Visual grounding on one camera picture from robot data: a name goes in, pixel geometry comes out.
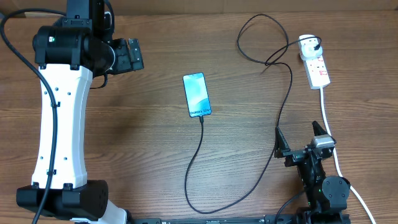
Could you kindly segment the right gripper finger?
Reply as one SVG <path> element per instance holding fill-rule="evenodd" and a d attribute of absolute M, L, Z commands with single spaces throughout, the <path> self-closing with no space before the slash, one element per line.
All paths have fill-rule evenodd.
<path fill-rule="evenodd" d="M 313 132 L 315 136 L 322 136 L 328 134 L 317 121 L 312 122 Z"/>
<path fill-rule="evenodd" d="M 274 145 L 274 157 L 282 158 L 286 157 L 290 153 L 291 149 L 282 134 L 282 131 L 277 126 L 275 128 L 275 145 Z"/>

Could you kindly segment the blue Galaxy smartphone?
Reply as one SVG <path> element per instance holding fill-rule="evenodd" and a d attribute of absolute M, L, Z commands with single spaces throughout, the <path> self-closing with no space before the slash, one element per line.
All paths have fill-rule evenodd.
<path fill-rule="evenodd" d="M 210 115 L 212 113 L 210 98 L 203 73 L 184 75 L 183 86 L 191 118 Z"/>

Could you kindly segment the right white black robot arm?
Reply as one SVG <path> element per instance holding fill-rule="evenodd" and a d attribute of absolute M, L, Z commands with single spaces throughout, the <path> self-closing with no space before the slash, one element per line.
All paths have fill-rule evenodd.
<path fill-rule="evenodd" d="M 350 223 L 347 199 L 351 184 L 348 179 L 336 175 L 327 176 L 322 161 L 334 153 L 336 140 L 318 122 L 313 121 L 314 137 L 304 149 L 291 150 L 280 128 L 275 129 L 275 157 L 284 158 L 286 167 L 295 166 L 302 180 L 303 190 L 281 206 L 275 216 L 280 222 L 280 213 L 296 198 L 305 194 L 307 207 L 300 207 L 284 223 Z"/>

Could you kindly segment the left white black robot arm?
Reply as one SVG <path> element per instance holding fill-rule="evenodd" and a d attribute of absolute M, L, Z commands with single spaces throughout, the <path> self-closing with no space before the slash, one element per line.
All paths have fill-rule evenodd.
<path fill-rule="evenodd" d="M 75 223 L 132 223 L 109 199 L 104 180 L 85 167 L 85 111 L 96 77 L 144 68 L 137 39 L 114 39 L 109 1 L 68 1 L 67 10 L 33 38 L 42 115 L 37 163 L 31 182 L 16 193 L 18 206 L 35 216 Z"/>

